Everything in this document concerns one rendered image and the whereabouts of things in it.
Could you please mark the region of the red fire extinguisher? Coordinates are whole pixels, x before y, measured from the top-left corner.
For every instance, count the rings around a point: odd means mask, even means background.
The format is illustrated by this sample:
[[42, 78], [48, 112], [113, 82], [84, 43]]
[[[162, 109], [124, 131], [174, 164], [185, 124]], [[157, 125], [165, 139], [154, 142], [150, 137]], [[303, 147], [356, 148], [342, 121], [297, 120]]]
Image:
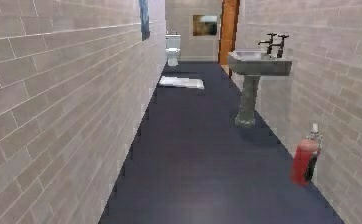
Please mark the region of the red fire extinguisher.
[[312, 180], [322, 150], [322, 140], [319, 124], [314, 123], [309, 135], [299, 142], [295, 151], [290, 173], [295, 184], [307, 185]]

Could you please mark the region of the white floor cloth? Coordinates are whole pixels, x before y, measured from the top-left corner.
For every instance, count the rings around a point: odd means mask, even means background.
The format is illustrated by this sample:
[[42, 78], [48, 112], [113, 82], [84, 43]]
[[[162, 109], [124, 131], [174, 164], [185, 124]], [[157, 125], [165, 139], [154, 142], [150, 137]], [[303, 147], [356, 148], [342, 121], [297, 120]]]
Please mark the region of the white floor cloth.
[[159, 84], [161, 86], [204, 89], [204, 82], [201, 79], [162, 76]]

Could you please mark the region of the orange wooden door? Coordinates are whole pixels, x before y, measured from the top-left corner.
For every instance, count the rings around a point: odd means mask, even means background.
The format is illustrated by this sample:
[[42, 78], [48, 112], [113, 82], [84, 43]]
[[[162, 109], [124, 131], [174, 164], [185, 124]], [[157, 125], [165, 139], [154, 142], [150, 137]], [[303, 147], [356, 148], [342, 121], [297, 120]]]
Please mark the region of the orange wooden door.
[[240, 0], [222, 0], [218, 60], [227, 64], [227, 56], [235, 48]]

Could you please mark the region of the grey pedestal sink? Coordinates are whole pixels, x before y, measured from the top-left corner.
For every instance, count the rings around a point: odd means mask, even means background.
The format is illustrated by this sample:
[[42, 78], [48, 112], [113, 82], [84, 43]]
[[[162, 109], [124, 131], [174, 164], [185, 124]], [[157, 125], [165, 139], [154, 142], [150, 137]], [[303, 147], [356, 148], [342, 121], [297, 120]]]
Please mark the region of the grey pedestal sink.
[[288, 76], [292, 60], [278, 58], [261, 50], [242, 49], [229, 52], [227, 62], [230, 70], [244, 77], [235, 124], [240, 127], [252, 127], [255, 124], [255, 105], [261, 77]]

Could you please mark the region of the brown framed picture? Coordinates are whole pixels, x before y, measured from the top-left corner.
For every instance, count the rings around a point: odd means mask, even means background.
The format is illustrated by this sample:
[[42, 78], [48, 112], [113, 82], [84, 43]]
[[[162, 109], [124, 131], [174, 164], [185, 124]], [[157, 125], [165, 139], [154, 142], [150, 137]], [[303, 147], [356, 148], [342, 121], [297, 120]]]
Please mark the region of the brown framed picture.
[[193, 16], [193, 35], [194, 36], [215, 36], [217, 34], [216, 16], [212, 15], [194, 15]]

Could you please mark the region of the white toilet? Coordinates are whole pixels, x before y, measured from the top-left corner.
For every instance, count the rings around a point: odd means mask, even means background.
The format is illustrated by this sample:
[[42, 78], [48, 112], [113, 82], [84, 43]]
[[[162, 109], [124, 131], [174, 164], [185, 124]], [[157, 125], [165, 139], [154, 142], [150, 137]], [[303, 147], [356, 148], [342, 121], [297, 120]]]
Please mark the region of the white toilet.
[[180, 55], [181, 36], [179, 34], [167, 34], [166, 39], [166, 56], [169, 66], [177, 66]]

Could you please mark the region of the black tap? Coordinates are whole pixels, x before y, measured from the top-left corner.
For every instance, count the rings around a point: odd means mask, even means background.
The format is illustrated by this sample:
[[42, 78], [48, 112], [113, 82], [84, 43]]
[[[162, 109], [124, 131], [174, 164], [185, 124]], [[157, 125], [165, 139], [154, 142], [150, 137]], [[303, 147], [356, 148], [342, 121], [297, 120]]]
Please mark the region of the black tap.
[[277, 50], [276, 58], [282, 58], [283, 50], [284, 50], [284, 46], [285, 46], [285, 39], [289, 38], [289, 35], [282, 34], [282, 35], [278, 35], [278, 37], [281, 38], [281, 42], [277, 43], [277, 44], [273, 43], [271, 45], [271, 47], [277, 47], [278, 50]]
[[258, 45], [261, 45], [261, 44], [267, 44], [267, 50], [266, 50], [266, 54], [271, 54], [272, 52], [272, 45], [274, 43], [274, 37], [278, 35], [278, 33], [267, 33], [266, 35], [269, 36], [269, 39], [267, 41], [259, 41], [258, 42]]

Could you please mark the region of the blue framed picture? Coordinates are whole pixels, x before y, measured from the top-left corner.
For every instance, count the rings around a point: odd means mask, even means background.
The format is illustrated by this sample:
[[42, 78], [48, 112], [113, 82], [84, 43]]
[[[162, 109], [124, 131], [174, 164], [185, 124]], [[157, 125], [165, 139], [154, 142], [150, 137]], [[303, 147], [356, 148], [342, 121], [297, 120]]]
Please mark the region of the blue framed picture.
[[141, 36], [145, 41], [150, 37], [150, 19], [148, 0], [139, 0], [140, 6], [140, 21], [141, 21]]

